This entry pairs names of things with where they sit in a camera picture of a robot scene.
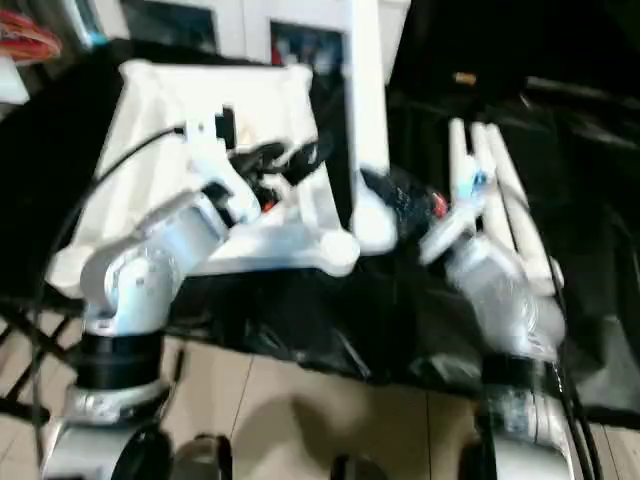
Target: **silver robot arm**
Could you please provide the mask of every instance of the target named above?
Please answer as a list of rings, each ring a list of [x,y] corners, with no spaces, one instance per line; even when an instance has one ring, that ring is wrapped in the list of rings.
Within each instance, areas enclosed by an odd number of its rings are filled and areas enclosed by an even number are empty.
[[[513,252],[471,233],[483,206],[480,194],[434,225],[420,242],[421,262],[450,253],[447,278],[473,306],[489,349],[479,423],[496,478],[570,480],[574,466],[555,371],[564,317],[552,297],[534,292]]]
[[[171,388],[160,374],[163,330],[187,274],[227,239],[229,227],[210,197],[179,194],[85,265],[78,376],[67,389],[43,478],[168,472],[171,447],[157,428]]]

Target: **tile floor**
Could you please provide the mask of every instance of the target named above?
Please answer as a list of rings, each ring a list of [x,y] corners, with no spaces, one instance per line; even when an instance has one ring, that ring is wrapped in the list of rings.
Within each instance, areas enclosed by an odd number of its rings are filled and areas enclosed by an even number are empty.
[[[45,321],[47,329],[56,322]],[[78,338],[80,322],[62,343]],[[165,369],[178,342],[167,341]],[[28,361],[26,339],[0,352],[0,392]],[[176,444],[202,431],[226,434],[241,480],[326,479],[338,453],[375,459],[390,479],[456,480],[473,438],[471,402],[404,387],[371,387],[296,365],[189,344],[187,374],[166,421]],[[42,369],[44,403],[55,413],[72,372],[52,357]],[[28,400],[28,388],[23,399]],[[640,478],[640,433],[594,425],[607,480]],[[31,430],[0,417],[0,480],[36,478]]]

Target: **white plastic tray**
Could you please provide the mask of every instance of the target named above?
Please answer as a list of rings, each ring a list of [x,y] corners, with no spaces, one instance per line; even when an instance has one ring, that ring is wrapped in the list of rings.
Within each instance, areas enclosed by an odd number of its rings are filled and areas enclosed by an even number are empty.
[[[308,99],[311,72],[301,66],[121,66],[125,88],[98,161],[100,175],[122,153],[160,129],[234,110],[238,149],[284,140],[293,147],[316,137]],[[150,210],[206,179],[193,169],[184,140],[167,136],[140,151],[89,201],[71,244],[58,252],[49,283],[79,297],[82,267],[91,253],[129,233]],[[337,216],[322,166],[258,221],[237,226],[230,240],[195,274],[315,266],[331,275],[351,271],[360,253]]]

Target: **black cloth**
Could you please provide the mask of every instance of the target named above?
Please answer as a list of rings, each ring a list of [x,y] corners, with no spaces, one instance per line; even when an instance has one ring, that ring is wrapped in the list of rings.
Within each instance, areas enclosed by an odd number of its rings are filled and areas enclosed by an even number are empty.
[[[221,57],[115,41],[67,72],[0,124],[0,295],[28,303],[33,277],[63,215],[91,178],[122,89],[118,65],[237,64]],[[350,216],[341,90],[314,80],[316,122],[335,151],[327,161],[344,225]],[[451,97],[419,103],[389,94],[392,161],[446,191],[447,122],[498,123],[534,217],[566,279],[568,363],[591,420],[640,423],[640,296],[633,193],[640,185],[633,121],[600,124],[548,107]],[[79,311],[49,289],[47,304]],[[404,383],[474,395],[484,352],[470,306],[435,266],[416,267],[407,246],[362,258],[346,278],[313,270],[190,278],[169,332],[291,360],[370,383]]]

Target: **cable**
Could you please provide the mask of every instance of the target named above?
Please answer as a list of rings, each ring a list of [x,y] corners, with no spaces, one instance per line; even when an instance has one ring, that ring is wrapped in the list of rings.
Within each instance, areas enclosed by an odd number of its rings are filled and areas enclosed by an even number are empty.
[[[529,208],[527,202],[522,198],[522,196],[508,185],[503,185],[497,180],[495,183],[500,193],[503,196],[505,193],[507,193],[509,198],[518,202],[520,207],[522,207],[522,209],[527,212],[527,215],[529,216],[531,221],[535,223],[535,221],[533,220],[533,216],[531,215],[531,209]],[[538,230],[538,234],[540,235],[540,242],[542,243],[547,265],[549,267],[549,272],[551,273],[551,281],[553,282],[553,287],[556,291],[556,301],[558,302],[558,307],[560,308],[560,311],[562,312],[562,315],[566,321],[566,319],[568,318],[567,304],[562,293],[562,285],[560,284],[558,274],[553,266],[551,256],[549,255],[549,249],[547,248],[547,242],[545,241],[544,235],[540,230]],[[576,454],[578,455],[578,461],[580,463],[582,475],[585,480],[602,480],[602,465],[600,464],[598,449],[596,447],[593,434],[591,433],[591,428],[589,428],[589,422],[587,421],[586,415],[584,413],[584,408],[582,406],[582,403],[580,402],[575,383],[567,374],[565,358],[566,342],[563,342],[560,352],[560,365],[559,368],[554,368],[554,371],[560,391],[560,401],[562,403],[562,408],[565,412],[565,415],[567,416],[569,431],[571,433],[573,443],[576,447]],[[580,428],[584,435],[584,443],[586,443],[587,446],[589,460],[587,460],[587,455],[584,450],[582,439],[580,438],[580,434],[576,428],[576,420],[580,425]]]
[[[53,257],[60,249],[62,242],[71,231],[71,228],[76,222],[76,218],[80,215],[80,212],[84,208],[87,201],[91,198],[91,196],[96,192],[96,190],[104,184],[129,158],[133,157],[140,150],[155,142],[156,140],[170,134],[183,135],[184,127],[177,126],[166,128],[164,130],[160,130],[159,132],[151,135],[149,138],[144,140],[142,143],[138,144],[136,147],[131,150],[125,152],[116,162],[114,162],[106,172],[100,177],[94,179],[86,189],[82,192],[76,203],[73,205],[71,210],[67,212],[66,217],[64,218],[56,236],[54,237],[53,242],[49,246],[49,251],[45,257],[45,261],[40,271],[39,275],[36,277],[36,283],[34,286],[34,300],[33,300],[33,325],[34,331],[31,337],[31,383],[32,383],[32,402],[33,402],[33,413],[32,413],[32,423],[34,429],[34,439],[36,444],[36,452],[38,458],[38,465],[41,466],[44,460],[44,443],[42,441],[42,432],[40,425],[40,418],[38,412],[40,411],[41,402],[40,402],[40,373],[39,368],[37,366],[37,362],[35,361],[38,354],[37,347],[37,332],[40,329],[40,317],[42,315],[42,303],[44,301],[44,291],[46,288],[47,282],[47,273],[49,271],[49,265]]]

